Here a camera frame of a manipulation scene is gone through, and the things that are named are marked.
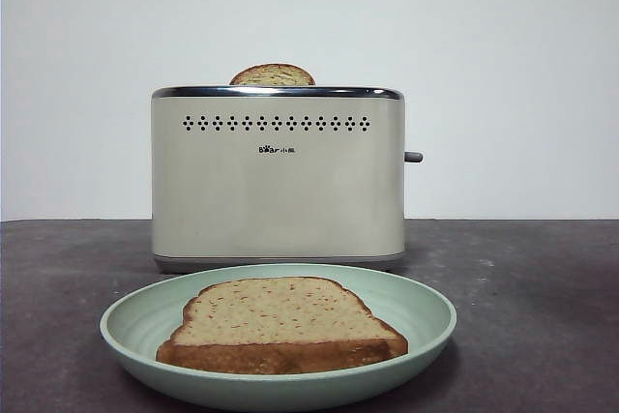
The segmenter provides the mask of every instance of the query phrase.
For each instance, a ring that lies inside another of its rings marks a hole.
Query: metal trim
[[[316,86],[184,86],[164,87],[153,93],[153,99],[165,97],[331,97],[404,100],[401,92],[393,89]]]

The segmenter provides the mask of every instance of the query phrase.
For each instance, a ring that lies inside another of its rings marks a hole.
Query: plate
[[[408,340],[408,353],[364,367],[305,374],[228,374],[155,361],[182,323],[182,308],[208,285],[227,280],[313,276],[336,280]],[[398,275],[339,265],[267,264],[222,268],[158,282],[105,311],[101,332],[120,364],[168,396],[233,411],[310,411],[387,392],[425,369],[456,327],[456,309],[436,290]]]

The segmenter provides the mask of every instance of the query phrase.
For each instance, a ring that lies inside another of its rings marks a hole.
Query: toaster
[[[152,96],[162,272],[274,262],[389,269],[404,252],[404,97],[366,87],[169,87]]]

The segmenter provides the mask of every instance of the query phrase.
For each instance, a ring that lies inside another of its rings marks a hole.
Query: toaster base
[[[224,268],[227,266],[260,265],[267,263],[321,263],[331,265],[359,266],[372,270],[387,271],[395,268],[404,258],[404,251],[392,255],[377,256],[314,256],[314,257],[169,257],[153,255],[157,267],[166,274],[185,274],[197,271]]]

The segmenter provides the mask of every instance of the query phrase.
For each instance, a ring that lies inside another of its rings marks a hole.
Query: bread slice
[[[333,280],[234,280],[183,309],[159,362],[207,371],[288,374],[344,369],[407,353],[408,342]]]
[[[247,68],[230,81],[241,86],[312,86],[311,74],[294,65],[267,63]]]

